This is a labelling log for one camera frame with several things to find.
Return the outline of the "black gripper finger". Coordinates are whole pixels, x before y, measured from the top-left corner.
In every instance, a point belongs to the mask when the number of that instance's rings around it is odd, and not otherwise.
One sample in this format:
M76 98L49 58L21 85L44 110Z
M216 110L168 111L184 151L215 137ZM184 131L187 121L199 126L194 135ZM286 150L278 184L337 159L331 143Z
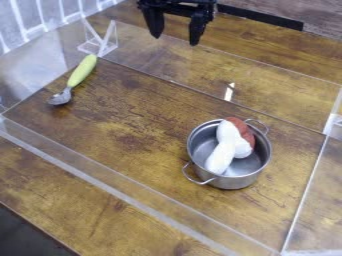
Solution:
M164 30L164 15L159 9L147 8L143 10L144 20L148 26L151 35L159 38Z
M196 46L206 29L207 19L203 15L194 15L188 24L190 45Z

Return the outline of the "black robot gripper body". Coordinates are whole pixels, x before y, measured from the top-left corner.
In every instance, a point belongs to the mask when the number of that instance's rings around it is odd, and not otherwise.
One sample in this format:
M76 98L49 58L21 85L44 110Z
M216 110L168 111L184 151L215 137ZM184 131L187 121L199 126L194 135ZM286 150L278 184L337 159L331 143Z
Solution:
M214 19L216 0L138 0L146 20L158 23L164 20L164 14L191 18L199 15L206 22Z

